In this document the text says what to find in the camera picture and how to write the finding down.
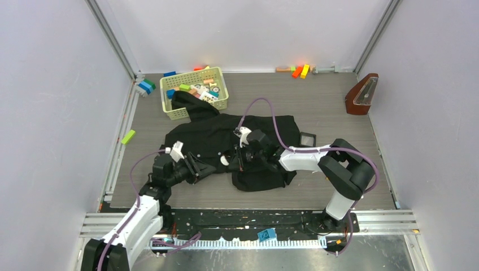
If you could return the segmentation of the black button shirt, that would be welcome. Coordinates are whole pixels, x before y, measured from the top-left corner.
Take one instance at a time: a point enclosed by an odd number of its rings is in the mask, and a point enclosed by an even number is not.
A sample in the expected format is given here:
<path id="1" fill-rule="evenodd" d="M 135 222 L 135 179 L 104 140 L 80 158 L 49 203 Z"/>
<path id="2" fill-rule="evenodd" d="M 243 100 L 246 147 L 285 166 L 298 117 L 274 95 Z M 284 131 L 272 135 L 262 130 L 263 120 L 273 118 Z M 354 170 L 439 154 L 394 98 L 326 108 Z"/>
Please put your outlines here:
<path id="1" fill-rule="evenodd" d="M 166 134 L 164 146 L 177 141 L 183 143 L 182 153 L 188 152 L 200 161 L 216 168 L 217 174 L 230 173 L 232 184 L 241 191 L 255 192 L 286 187 L 297 175 L 281 168 L 271 171 L 258 157 L 258 152 L 239 147 L 240 139 L 234 134 L 238 124 L 263 132 L 273 145 L 278 146 L 277 133 L 287 146 L 298 147 L 300 131 L 291 115 L 272 117 L 246 116 L 221 113 L 213 105 L 188 92 L 178 91 L 172 97 L 174 109 L 185 108 L 189 123 L 180 124 Z"/>

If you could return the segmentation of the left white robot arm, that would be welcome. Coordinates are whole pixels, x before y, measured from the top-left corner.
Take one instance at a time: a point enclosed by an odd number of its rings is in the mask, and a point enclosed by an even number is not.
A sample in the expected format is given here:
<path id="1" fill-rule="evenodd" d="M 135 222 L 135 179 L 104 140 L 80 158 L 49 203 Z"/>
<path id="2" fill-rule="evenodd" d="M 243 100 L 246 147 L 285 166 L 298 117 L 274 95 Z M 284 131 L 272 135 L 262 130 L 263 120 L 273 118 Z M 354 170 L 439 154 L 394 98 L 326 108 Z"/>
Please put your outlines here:
<path id="1" fill-rule="evenodd" d="M 172 186 L 183 181 L 195 184 L 216 172 L 192 153 L 172 158 L 171 148 L 160 149 L 154 156 L 153 171 L 147 182 L 134 189 L 136 201 L 120 222 L 100 239 L 87 242 L 81 270 L 131 270 L 153 236 L 168 233 L 173 227 L 171 207 L 167 204 Z"/>

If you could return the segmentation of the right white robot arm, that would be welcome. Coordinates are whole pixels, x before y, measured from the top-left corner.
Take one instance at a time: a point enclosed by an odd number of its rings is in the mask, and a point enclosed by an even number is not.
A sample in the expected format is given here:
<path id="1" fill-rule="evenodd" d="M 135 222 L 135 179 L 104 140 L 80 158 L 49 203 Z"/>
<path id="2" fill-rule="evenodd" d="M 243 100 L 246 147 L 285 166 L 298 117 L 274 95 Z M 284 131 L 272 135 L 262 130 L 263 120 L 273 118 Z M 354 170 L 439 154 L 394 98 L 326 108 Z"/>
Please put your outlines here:
<path id="1" fill-rule="evenodd" d="M 374 162 L 344 139 L 336 139 L 323 147 L 284 146 L 274 143 L 261 130 L 240 127 L 235 130 L 239 144 L 233 155 L 222 155 L 220 162 L 231 170 L 244 171 L 250 165 L 262 165 L 273 172 L 321 172 L 333 185 L 335 192 L 325 207 L 324 228 L 338 231 L 345 216 L 372 189 L 371 181 L 378 180 Z"/>

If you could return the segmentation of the toy blocks in basket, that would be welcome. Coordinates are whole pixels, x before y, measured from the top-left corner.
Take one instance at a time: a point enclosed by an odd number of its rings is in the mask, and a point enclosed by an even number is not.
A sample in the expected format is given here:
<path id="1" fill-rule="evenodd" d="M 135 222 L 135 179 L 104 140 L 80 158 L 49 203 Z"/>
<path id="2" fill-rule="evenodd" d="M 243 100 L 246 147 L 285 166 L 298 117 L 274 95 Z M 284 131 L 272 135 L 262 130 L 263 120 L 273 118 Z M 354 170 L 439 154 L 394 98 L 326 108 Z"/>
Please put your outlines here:
<path id="1" fill-rule="evenodd" d="M 175 79 L 171 82 L 171 87 L 166 90 L 166 97 L 172 99 L 177 91 L 186 91 L 200 100 L 213 102 L 219 99 L 221 88 L 217 81 L 212 78 L 196 80 L 187 83 L 185 80 Z"/>

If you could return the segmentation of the pale green plastic basket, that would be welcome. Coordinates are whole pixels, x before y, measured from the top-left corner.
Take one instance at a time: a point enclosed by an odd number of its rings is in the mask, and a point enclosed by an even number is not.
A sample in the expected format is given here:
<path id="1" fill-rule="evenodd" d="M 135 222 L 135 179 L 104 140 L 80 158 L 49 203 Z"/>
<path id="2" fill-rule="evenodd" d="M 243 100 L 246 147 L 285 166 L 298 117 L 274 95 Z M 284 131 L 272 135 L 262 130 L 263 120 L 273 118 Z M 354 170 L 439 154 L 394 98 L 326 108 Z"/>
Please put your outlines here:
<path id="1" fill-rule="evenodd" d="M 207 102 L 217 110 L 224 110 L 228 105 L 229 93 L 219 67 L 177 75 L 164 75 L 159 85 L 163 112 L 171 120 L 189 117 L 185 106 L 175 106 L 172 103 L 173 95 L 177 92 L 188 93 L 194 97 L 194 100 Z"/>

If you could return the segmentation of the black square box far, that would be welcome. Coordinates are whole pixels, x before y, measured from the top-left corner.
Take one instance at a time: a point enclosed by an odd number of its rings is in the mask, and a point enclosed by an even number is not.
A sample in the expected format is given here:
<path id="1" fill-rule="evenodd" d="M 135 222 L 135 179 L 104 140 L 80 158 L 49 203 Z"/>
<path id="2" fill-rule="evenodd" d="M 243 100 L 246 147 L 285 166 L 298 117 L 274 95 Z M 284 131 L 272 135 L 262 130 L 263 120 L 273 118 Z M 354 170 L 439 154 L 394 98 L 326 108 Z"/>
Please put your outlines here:
<path id="1" fill-rule="evenodd" d="M 300 132 L 300 147 L 316 147 L 316 135 L 307 132 Z"/>

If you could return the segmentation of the lime green block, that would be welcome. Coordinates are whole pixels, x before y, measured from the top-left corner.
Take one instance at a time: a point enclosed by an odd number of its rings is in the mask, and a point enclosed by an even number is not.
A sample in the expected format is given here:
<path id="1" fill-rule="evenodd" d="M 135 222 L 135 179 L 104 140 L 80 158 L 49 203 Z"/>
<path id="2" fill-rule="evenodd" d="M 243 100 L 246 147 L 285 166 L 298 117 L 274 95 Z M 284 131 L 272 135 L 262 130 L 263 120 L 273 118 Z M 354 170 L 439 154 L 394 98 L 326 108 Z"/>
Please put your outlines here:
<path id="1" fill-rule="evenodd" d="M 122 145 L 127 145 L 131 140 L 132 138 L 136 135 L 136 131 L 131 129 L 130 131 L 128 131 L 125 136 L 121 139 L 120 143 Z"/>

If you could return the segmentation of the tan wooden block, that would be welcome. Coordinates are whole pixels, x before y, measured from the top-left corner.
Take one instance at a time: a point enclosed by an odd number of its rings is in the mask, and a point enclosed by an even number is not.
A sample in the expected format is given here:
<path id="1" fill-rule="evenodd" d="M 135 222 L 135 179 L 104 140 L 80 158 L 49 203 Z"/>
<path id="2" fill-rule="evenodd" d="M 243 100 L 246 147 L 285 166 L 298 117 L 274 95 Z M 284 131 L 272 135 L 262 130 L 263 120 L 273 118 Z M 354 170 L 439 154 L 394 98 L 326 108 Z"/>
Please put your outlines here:
<path id="1" fill-rule="evenodd" d="M 277 67 L 276 72 L 291 72 L 290 67 Z"/>

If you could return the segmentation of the blue toy brick front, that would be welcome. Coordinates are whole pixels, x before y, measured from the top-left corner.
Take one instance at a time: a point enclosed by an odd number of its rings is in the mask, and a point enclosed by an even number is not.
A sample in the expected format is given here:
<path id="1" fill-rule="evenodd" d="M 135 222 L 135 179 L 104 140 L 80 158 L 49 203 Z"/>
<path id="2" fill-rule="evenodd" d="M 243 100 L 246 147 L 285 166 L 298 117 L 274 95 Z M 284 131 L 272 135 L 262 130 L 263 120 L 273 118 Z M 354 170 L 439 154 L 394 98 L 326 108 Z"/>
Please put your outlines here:
<path id="1" fill-rule="evenodd" d="M 264 229 L 257 234 L 259 242 L 270 241 L 277 238 L 274 228 Z"/>

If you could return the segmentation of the blue block behind basket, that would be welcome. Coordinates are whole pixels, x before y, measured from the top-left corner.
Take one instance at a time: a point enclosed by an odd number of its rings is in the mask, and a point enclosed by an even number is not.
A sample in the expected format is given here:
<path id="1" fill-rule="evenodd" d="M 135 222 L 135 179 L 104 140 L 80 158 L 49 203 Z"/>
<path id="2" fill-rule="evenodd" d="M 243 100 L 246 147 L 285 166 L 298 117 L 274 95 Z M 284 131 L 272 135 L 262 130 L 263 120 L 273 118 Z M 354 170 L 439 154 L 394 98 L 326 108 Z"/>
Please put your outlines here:
<path id="1" fill-rule="evenodd" d="M 176 71 L 167 72 L 167 73 L 163 74 L 164 77 L 169 77 L 169 76 L 174 76 L 174 75 L 177 75 Z"/>

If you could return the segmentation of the stacked blue green bricks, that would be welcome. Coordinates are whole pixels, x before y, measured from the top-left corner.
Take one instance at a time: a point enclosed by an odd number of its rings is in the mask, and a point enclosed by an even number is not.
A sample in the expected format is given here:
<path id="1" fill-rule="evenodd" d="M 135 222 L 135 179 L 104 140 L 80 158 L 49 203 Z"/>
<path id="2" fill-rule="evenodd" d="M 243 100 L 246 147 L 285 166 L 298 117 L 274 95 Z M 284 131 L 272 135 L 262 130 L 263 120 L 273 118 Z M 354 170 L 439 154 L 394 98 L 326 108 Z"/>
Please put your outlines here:
<path id="1" fill-rule="evenodd" d="M 150 95 L 155 89 L 156 85 L 148 79 L 144 79 L 136 84 L 136 91 L 142 97 Z"/>

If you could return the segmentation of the brown wooden metronome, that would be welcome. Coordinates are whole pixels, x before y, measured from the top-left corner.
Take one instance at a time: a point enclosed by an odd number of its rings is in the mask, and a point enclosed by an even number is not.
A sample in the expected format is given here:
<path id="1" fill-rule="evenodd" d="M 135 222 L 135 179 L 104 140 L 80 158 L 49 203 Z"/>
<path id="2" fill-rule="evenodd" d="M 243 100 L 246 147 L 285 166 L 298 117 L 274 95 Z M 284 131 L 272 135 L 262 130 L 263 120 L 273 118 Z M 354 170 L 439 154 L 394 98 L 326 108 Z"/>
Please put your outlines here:
<path id="1" fill-rule="evenodd" d="M 368 114 L 378 81 L 377 73 L 369 73 L 346 94 L 345 106 L 348 114 Z"/>

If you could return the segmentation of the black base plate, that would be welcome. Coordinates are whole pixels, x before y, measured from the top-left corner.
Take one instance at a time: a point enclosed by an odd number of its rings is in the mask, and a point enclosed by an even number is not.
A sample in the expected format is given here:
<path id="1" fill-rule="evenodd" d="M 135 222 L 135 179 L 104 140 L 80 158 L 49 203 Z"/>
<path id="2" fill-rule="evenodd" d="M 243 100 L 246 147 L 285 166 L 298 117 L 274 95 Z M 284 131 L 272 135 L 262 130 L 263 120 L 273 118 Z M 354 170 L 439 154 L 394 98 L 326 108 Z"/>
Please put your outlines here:
<path id="1" fill-rule="evenodd" d="M 340 222 L 327 219 L 321 211 L 287 209 L 173 209 L 161 234 L 188 240 L 201 233 L 203 241 L 257 241 L 259 232 L 273 229 L 279 241 L 313 240 L 319 235 L 359 232 L 356 214 Z"/>

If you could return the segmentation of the orange block at wall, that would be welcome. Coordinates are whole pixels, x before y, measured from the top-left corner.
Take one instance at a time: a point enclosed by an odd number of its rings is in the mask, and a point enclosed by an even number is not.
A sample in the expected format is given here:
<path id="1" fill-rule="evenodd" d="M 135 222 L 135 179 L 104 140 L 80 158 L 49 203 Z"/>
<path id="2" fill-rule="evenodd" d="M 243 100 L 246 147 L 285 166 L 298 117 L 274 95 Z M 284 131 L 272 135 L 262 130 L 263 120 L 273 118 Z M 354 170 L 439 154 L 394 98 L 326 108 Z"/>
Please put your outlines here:
<path id="1" fill-rule="evenodd" d="M 291 74 L 291 76 L 293 78 L 297 78 L 298 76 L 300 76 L 300 74 L 302 73 L 302 70 L 303 70 L 303 67 L 302 66 L 298 66 L 295 71 Z"/>

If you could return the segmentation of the yellow block at wall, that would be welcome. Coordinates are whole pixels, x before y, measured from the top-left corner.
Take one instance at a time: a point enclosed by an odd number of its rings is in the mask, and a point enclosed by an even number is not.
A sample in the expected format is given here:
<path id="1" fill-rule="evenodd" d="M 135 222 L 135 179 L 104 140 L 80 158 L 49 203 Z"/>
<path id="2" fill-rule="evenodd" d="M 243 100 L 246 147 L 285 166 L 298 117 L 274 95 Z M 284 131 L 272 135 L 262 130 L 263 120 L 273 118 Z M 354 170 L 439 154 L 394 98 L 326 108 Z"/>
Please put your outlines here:
<path id="1" fill-rule="evenodd" d="M 302 67 L 301 73 L 300 73 L 300 78 L 305 79 L 309 73 L 310 66 L 308 64 L 305 64 Z"/>

